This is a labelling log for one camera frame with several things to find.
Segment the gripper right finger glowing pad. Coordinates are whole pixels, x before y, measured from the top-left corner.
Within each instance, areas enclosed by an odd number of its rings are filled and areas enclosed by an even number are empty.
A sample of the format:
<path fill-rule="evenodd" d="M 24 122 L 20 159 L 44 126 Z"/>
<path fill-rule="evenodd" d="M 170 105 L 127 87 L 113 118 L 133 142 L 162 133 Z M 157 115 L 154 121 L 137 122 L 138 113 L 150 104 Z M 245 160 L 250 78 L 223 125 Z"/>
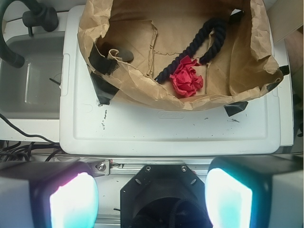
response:
<path fill-rule="evenodd" d="M 205 181 L 205 200 L 215 228 L 302 228 L 304 157 L 215 157 Z"/>

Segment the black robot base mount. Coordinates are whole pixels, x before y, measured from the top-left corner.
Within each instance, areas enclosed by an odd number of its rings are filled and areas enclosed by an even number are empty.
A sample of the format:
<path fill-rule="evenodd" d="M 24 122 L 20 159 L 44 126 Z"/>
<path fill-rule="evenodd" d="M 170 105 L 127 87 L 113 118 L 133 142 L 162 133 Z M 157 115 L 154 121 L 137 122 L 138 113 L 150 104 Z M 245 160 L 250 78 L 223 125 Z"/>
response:
<path fill-rule="evenodd" d="M 193 172 L 140 170 L 120 191 L 123 228 L 211 228 L 205 184 Z"/>

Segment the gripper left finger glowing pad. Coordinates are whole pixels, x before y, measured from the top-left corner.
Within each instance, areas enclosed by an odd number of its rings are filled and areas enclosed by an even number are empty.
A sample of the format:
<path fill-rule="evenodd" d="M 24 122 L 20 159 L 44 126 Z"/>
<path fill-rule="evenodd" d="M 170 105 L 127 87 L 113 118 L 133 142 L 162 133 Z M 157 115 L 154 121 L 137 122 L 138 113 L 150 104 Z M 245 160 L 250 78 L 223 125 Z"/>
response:
<path fill-rule="evenodd" d="M 99 194 L 85 162 L 0 164 L 2 228 L 92 228 Z"/>

